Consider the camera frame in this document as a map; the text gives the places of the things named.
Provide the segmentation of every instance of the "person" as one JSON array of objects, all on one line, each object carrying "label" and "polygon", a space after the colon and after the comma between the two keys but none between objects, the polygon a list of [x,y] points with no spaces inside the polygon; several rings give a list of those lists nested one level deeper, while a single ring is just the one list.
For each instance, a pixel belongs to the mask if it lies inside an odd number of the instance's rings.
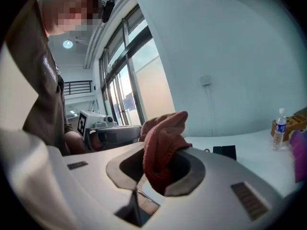
[{"label": "person", "polygon": [[101,0],[29,0],[5,41],[19,70],[38,93],[23,130],[57,147],[63,156],[86,153],[65,115],[64,80],[48,47],[50,35],[76,30],[98,17]]}]

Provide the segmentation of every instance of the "bottle label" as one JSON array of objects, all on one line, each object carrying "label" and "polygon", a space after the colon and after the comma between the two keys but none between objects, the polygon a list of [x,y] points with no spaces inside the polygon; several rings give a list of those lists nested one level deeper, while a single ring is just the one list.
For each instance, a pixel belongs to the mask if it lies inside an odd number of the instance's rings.
[{"label": "bottle label", "polygon": [[284,133],[286,131],[286,124],[284,125],[280,125],[280,124],[276,124],[276,127],[275,127],[275,132],[276,133]]}]

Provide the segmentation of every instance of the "ceiling light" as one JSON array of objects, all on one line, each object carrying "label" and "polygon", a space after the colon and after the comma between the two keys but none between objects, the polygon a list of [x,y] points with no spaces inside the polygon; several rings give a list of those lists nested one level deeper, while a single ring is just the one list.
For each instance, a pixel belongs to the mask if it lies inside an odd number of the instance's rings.
[{"label": "ceiling light", "polygon": [[64,47],[64,48],[71,48],[72,45],[73,45],[73,43],[72,43],[71,40],[66,40],[66,41],[64,41],[64,43],[63,43],[63,47]]}]

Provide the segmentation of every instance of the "white table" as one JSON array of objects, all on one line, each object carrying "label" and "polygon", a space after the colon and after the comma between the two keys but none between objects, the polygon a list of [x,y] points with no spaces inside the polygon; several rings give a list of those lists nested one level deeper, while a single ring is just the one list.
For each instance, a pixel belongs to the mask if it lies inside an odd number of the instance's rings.
[{"label": "white table", "polygon": [[[194,148],[213,152],[215,146],[236,146],[236,160],[269,183],[281,196],[285,197],[297,190],[301,184],[295,183],[294,158],[288,142],[284,142],[279,151],[271,148],[271,130],[263,130],[228,137],[186,137],[186,142]],[[163,196],[152,189],[147,181],[143,192],[158,204]]]}]

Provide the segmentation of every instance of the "wall outlet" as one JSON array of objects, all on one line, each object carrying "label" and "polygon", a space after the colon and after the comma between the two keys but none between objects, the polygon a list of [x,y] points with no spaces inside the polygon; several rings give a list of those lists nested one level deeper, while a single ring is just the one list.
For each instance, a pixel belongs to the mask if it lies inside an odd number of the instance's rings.
[{"label": "wall outlet", "polygon": [[210,75],[204,75],[201,77],[201,84],[202,86],[206,86],[211,84],[211,77]]}]

